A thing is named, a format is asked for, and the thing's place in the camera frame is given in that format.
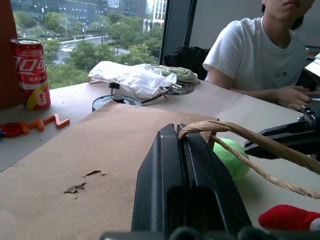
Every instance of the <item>red plush toy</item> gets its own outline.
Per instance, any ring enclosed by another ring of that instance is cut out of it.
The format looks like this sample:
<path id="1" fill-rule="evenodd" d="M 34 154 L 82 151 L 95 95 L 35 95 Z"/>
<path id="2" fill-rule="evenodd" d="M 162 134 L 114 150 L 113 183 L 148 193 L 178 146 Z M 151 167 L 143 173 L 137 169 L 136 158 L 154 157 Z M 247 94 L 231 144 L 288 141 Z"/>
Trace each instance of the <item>red plush toy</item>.
<path id="1" fill-rule="evenodd" d="M 320 231 L 320 213 L 278 205 L 262 214 L 259 224 L 263 228 L 278 230 Z"/>

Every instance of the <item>rope handle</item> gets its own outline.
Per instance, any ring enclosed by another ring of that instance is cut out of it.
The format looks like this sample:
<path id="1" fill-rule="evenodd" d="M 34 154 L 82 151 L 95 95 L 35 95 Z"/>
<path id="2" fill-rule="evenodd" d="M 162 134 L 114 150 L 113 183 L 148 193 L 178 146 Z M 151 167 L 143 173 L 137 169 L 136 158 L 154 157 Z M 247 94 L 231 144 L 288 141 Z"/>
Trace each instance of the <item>rope handle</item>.
<path id="1" fill-rule="evenodd" d="M 307 196 L 313 199 L 320 199 L 320 192 L 313 192 L 310 189 L 307 189 L 298 185 L 290 184 L 284 180 L 280 180 L 272 176 L 270 173 L 264 171 L 262 168 L 255 165 L 251 160 L 241 155 L 238 151 L 231 148 L 228 144 L 224 143 L 215 135 L 216 133 L 219 133 L 219 132 L 232 132 L 259 145 L 263 149 L 276 154 L 279 158 L 286 159 L 294 164 L 307 168 L 308 170 L 320 175 L 320 162 L 309 157 L 308 155 L 295 151 L 281 143 L 273 141 L 272 139 L 266 136 L 257 134 L 248 129 L 245 129 L 242 126 L 239 126 L 231 122 L 221 122 L 221 121 L 212 121 L 212 120 L 194 122 L 187 125 L 184 129 L 180 131 L 179 139 L 180 140 L 183 139 L 189 133 L 201 133 L 201 132 L 211 132 L 211 136 L 210 136 L 211 144 L 213 144 L 214 142 L 220 144 L 224 149 L 232 153 L 244 164 L 248 165 L 250 168 L 252 168 L 254 171 L 256 171 L 259 175 L 261 175 L 270 183 L 303 196 Z"/>

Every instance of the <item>cardboard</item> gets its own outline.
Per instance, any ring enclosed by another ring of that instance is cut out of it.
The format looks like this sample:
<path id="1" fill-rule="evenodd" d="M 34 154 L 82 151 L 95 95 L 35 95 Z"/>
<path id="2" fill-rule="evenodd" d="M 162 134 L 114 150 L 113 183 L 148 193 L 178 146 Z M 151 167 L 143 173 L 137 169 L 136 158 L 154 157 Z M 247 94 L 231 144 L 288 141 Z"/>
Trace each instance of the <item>cardboard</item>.
<path id="1" fill-rule="evenodd" d="M 0 239 L 130 231 L 136 180 L 158 130 L 213 119 L 110 104 L 0 174 Z"/>
<path id="2" fill-rule="evenodd" d="M 312 63 L 305 67 L 305 69 L 320 77 L 320 56 L 319 58 L 317 56 Z"/>

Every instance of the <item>white plastic bag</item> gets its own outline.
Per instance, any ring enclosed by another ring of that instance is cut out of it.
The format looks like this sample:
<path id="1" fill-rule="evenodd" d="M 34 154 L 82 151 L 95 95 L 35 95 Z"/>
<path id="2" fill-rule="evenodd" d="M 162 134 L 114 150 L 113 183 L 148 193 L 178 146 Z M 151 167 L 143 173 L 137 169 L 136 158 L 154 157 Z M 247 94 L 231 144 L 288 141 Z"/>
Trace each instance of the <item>white plastic bag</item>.
<path id="1" fill-rule="evenodd" d="M 157 95 L 159 87 L 168 87 L 177 82 L 176 74 L 164 77 L 153 72 L 149 64 L 126 66 L 111 61 L 99 62 L 88 77 L 92 81 L 120 84 L 126 92 L 146 99 Z"/>

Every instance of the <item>red soda can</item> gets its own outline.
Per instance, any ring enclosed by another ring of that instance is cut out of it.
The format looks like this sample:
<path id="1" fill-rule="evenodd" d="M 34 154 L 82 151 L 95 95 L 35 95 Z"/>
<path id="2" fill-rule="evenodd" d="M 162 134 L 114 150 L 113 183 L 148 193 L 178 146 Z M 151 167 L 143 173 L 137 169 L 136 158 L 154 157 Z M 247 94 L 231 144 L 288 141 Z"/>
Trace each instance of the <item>red soda can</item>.
<path id="1" fill-rule="evenodd" d="M 51 105 L 44 49 L 39 40 L 12 39 L 11 53 L 23 106 L 29 110 Z"/>

